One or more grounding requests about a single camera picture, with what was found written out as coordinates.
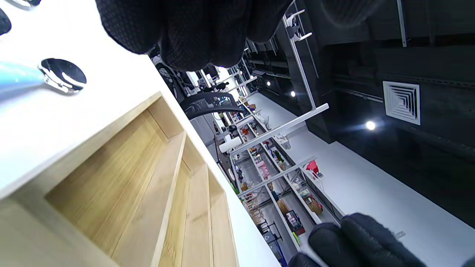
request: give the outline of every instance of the storage rack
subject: storage rack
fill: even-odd
[[[241,138],[243,143],[253,140],[254,138],[269,131],[264,125],[262,125],[262,123],[256,118],[255,114],[251,112],[246,105],[243,103],[239,103],[238,105],[245,109],[245,115],[243,118],[240,120],[235,120],[231,116],[229,116],[229,118],[234,125],[240,125],[243,121],[250,120],[249,122],[240,125],[240,127],[237,129],[237,135]],[[244,134],[242,131],[244,128],[247,128],[246,134]],[[286,169],[295,166],[296,163],[290,159],[290,157],[285,152],[285,149],[283,149],[283,147],[279,144],[279,142],[276,141],[274,137],[259,142],[253,148],[253,153],[247,149],[247,153],[239,154],[239,159],[235,159],[233,157],[230,159],[233,170],[236,172],[236,166],[239,166],[242,170],[242,181],[247,183],[247,188],[243,191],[241,188],[242,183],[239,181],[237,182],[240,193],[239,196],[243,200],[250,194],[253,194],[255,197],[255,203],[257,203],[257,205],[253,207],[253,210],[248,209],[249,214],[252,212],[256,214],[257,212],[263,216],[263,220],[277,221],[276,228],[282,236],[282,238],[277,240],[277,242],[280,248],[282,248],[284,251],[283,254],[287,254],[285,259],[290,260],[288,255],[292,255],[295,252],[300,251],[300,244],[294,238],[294,234],[288,226],[287,220],[285,219],[285,214],[281,212],[277,201],[272,196],[272,191],[268,186],[269,184],[273,184],[274,191],[278,198],[280,200],[285,200],[289,208],[296,212],[300,217],[301,224],[305,228],[305,233],[299,235],[301,242],[305,242],[305,239],[307,239],[307,234],[310,233],[313,226],[316,224],[322,222],[332,222],[339,224],[339,221],[342,217],[342,212],[337,208],[336,205],[334,205],[332,201],[329,200],[328,196],[322,191],[321,184],[319,184],[317,181],[314,181],[304,167],[299,166],[298,169],[292,171],[291,173],[284,173]],[[274,156],[275,152],[280,154],[280,157],[284,160],[283,164],[278,163],[278,160]],[[259,160],[266,163],[270,175],[264,176],[262,174],[256,164],[257,157],[255,155],[259,155]],[[278,176],[281,173],[284,174],[278,179],[274,180],[273,182],[270,181],[266,183],[268,180],[267,178]],[[262,190],[262,187],[256,187],[257,183],[261,181],[266,183],[264,186],[266,188],[265,190]],[[314,199],[322,205],[323,212],[321,214],[316,214],[315,212],[311,211],[309,206],[305,203],[305,200],[300,194],[300,192],[304,190],[308,190]],[[269,208],[273,210],[273,218],[265,218],[266,212],[263,212],[263,210]]]

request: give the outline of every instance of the spoon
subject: spoon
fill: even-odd
[[[11,22],[7,14],[0,9],[0,35],[5,34],[11,30]]]
[[[28,8],[35,7],[39,5],[39,3],[41,2],[41,0],[11,0],[11,1]]]
[[[38,68],[0,61],[0,93],[45,83],[53,91],[73,95],[84,88],[87,79],[78,66],[64,59],[44,59]]]

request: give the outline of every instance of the bamboo tray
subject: bamboo tray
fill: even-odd
[[[2,266],[233,267],[232,236],[223,189],[160,93],[0,202]]]

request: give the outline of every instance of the air vent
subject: air vent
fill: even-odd
[[[420,125],[419,85],[383,81],[386,115]]]

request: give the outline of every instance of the white shelf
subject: white shelf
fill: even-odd
[[[318,215],[311,211],[310,208],[307,206],[305,203],[304,199],[300,196],[300,193],[292,186],[292,183],[289,181],[287,177],[284,176],[284,180],[287,182],[287,184],[290,186],[291,190],[294,192],[294,195],[298,200],[300,201],[301,205],[304,207],[304,209],[307,211],[308,214],[312,217],[313,221],[316,224],[322,223],[322,220],[318,217]]]
[[[282,214],[282,212],[280,211],[280,208],[279,206],[277,205],[277,202],[276,200],[274,199],[274,197],[272,196],[272,193],[269,189],[269,187],[266,185],[264,186],[267,190],[267,193],[269,194],[270,196],[270,199],[272,200],[272,203],[274,204],[274,207],[277,209],[277,212],[279,214],[279,217],[280,219],[282,219],[282,221],[284,222],[284,225],[285,225],[285,229],[287,231],[287,234],[292,238],[292,243],[294,244],[295,248],[297,249],[297,251],[300,251],[300,246],[299,244],[297,243],[297,240],[295,240],[294,238],[294,235],[292,234],[292,231],[290,230],[289,226],[287,225],[287,221],[285,220],[285,217],[284,215]]]

